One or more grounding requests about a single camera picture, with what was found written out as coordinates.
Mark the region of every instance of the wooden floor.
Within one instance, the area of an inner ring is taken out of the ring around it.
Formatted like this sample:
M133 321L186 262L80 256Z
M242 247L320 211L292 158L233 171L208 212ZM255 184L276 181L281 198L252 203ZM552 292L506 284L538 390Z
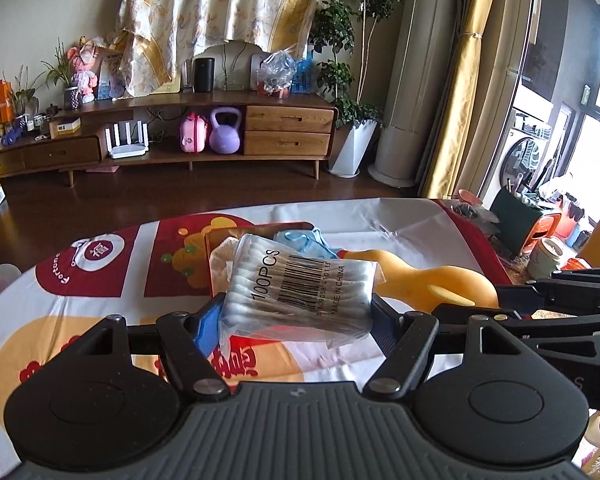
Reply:
M200 162L6 178L0 206L0 264L24 271L73 241L136 224L216 209L285 202L407 196L366 174L337 178L312 162Z

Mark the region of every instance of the pink stuffed toy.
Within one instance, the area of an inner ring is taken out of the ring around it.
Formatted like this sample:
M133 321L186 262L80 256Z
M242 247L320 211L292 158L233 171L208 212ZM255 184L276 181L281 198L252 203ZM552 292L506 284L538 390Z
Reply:
M82 93L82 104L94 100L93 89L98 84L98 76L91 69L96 63L96 47L91 42L86 42L85 37L80 38L80 50L72 46L66 54L74 67L74 85Z

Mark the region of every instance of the black speaker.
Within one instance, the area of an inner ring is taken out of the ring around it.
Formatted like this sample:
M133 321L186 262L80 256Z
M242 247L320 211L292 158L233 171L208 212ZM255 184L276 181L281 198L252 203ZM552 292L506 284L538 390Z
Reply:
M214 70L216 60L213 57L199 57L194 61L193 89L195 92L211 92L214 89Z

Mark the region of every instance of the small potted plant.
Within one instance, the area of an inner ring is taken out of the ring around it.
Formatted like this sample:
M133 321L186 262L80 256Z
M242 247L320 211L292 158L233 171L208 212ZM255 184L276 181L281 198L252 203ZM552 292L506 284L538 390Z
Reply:
M36 86L36 82L43 75L44 72L40 73L33 82L29 83L29 67L25 68L24 65L21 65L18 75L14 78L15 85L9 92L9 99L13 106L14 123L23 130L27 129L27 105L33 101L36 90L42 86L42 84ZM4 74L2 74L2 77L5 81L7 80Z
M339 115L336 126L339 128L339 144L342 148L329 161L329 171L337 176L354 177L376 126L381 122L380 110L361 102L366 82L370 44L376 26L391 16L394 5L401 0L360 0L359 10L354 10L342 0L323 2L315 13L310 33L310 41L319 54L325 46L333 51L333 60L318 63L317 84L333 99ZM354 77L345 62L338 61L338 54L345 51L352 56L354 35L351 17L362 22L362 45L360 48L360 74L353 95L350 86Z
M56 47L55 64L46 61L43 61L42 64L48 70L46 84L48 85L49 81L53 80L54 85L61 81L64 86L64 109L77 110L80 107L80 89L74 84L73 65L64 49L64 43L60 43L60 38L58 38Z

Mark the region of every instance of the kettlebell handle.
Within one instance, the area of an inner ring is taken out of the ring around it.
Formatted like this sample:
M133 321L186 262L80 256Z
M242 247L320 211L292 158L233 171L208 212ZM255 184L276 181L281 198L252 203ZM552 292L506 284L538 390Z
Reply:
M240 124L242 123L242 112L240 110L238 110L238 108L232 108L231 106L223 106L223 107L216 108L215 110L213 110L211 112L210 116L211 116L211 124L214 129L216 129L219 126L218 120L216 120L217 114L233 114L233 115L235 115L237 120L235 121L235 124L233 127L236 130L238 128L240 128Z

